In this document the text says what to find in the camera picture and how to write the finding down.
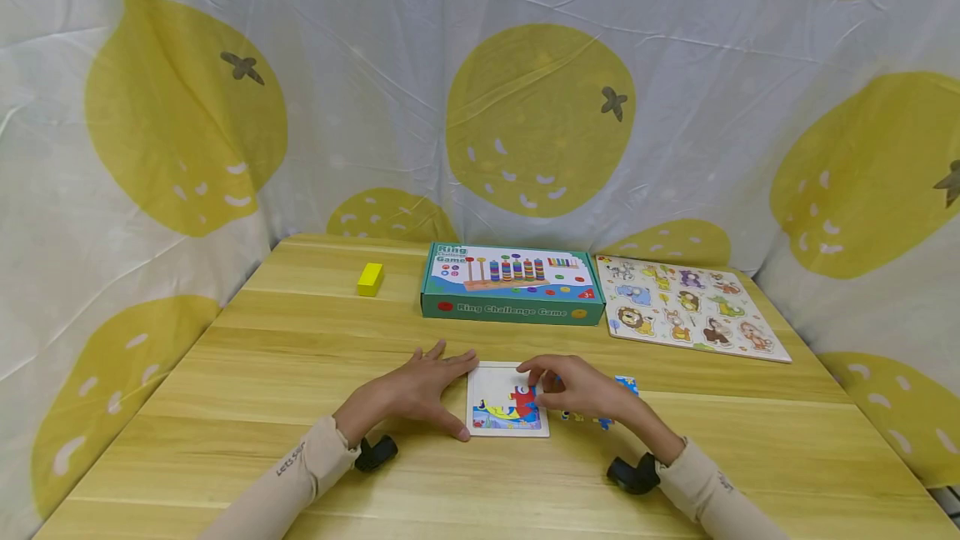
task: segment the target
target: white fabric backdrop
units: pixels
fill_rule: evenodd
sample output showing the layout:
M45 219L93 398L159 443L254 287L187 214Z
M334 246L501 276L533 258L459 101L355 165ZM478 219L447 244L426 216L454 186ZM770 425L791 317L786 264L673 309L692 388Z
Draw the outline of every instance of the white fabric backdrop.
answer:
M933 190L960 159L960 0L163 1L0 0L5 538L38 527L217 306L296 231L760 270L917 475L960 479L960 220ZM196 61L208 40L259 55L265 84L234 79L216 53ZM899 112L874 92L851 114L860 128L828 130L816 146L855 144L854 161L870 163L847 167L853 181L833 195L834 209L862 214L837 258L895 244L884 238L916 242L855 275L836 275L829 257L798 260L797 235L771 205L782 163L806 157L784 158L871 81L917 72L945 78L918 73L901 87L940 92L941 110L904 104L902 125L873 129L879 113ZM627 97L623 122L600 111L604 85ZM234 91L250 108L223 106ZM915 121L926 123L913 133ZM191 122L209 135L184 138ZM903 159L914 144L929 158ZM208 209L215 192L170 180L206 160L219 163L214 191L222 181L259 192L241 207L226 192L239 211L191 211L181 193ZM223 181L225 167L242 171ZM871 191L878 180L903 190ZM898 197L891 213L923 217L876 213ZM650 242L664 231L671 242Z

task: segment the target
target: sleeve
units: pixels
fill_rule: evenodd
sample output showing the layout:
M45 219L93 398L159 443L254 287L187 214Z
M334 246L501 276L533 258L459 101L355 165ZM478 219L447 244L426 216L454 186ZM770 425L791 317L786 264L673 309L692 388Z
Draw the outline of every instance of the sleeve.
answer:
M200 540L279 540L297 515L353 466L333 417L324 417L204 530Z
M693 440L669 467L657 463L663 494L715 540L788 540L776 523L740 494Z

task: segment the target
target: wrist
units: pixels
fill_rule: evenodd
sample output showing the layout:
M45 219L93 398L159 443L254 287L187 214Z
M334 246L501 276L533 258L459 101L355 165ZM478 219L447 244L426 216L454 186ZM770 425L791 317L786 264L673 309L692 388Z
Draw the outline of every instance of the wrist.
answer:
M646 445L660 463L669 467L680 458L683 449L687 447L686 442L671 430L646 402L632 398L632 405L625 410L620 422Z
M353 391L333 414L337 430L353 449L390 413L389 398L370 382Z

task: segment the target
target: wood grain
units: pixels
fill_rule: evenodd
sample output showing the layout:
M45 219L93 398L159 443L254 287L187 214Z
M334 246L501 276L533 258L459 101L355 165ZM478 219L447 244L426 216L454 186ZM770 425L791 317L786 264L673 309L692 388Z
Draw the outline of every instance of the wood grain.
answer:
M426 246L296 236L277 246L37 538L195 538L324 413L416 346L487 361L575 353L637 377L663 419L697 442L795 539L960 538L753 282L744 287L794 363L629 342L605 327L444 321L419 314ZM355 295L384 264L375 298ZM444 403L463 417L466 382ZM563 422L550 438L461 444L386 421L397 459L350 472L289 538L702 538L663 495L606 481L644 449L614 426Z

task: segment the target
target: left hand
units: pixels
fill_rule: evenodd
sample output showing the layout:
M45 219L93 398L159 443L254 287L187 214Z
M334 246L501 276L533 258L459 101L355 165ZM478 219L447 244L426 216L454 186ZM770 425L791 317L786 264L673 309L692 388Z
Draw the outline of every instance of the left hand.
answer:
M354 390L333 414L350 448L358 445L373 426L391 417L428 422L461 442L470 439L467 427L443 407L440 396L450 382L475 369L480 361L473 349L441 358L444 348L444 340L428 352L417 348L410 361Z

